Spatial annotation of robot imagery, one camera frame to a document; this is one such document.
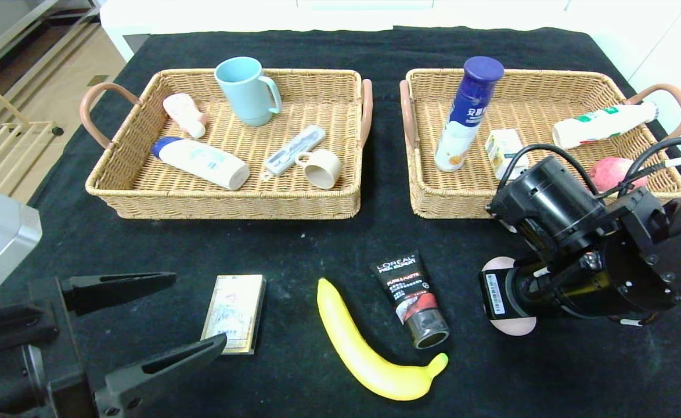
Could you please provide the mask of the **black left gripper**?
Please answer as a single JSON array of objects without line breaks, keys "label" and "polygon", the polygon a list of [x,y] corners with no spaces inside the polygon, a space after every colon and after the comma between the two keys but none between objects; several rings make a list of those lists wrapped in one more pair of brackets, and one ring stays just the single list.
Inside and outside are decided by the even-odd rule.
[{"label": "black left gripper", "polygon": [[69,311],[82,316],[150,296],[175,272],[116,273],[33,280],[24,297],[0,306],[0,417],[141,417],[146,407],[215,362],[225,333],[115,370],[94,392]]}]

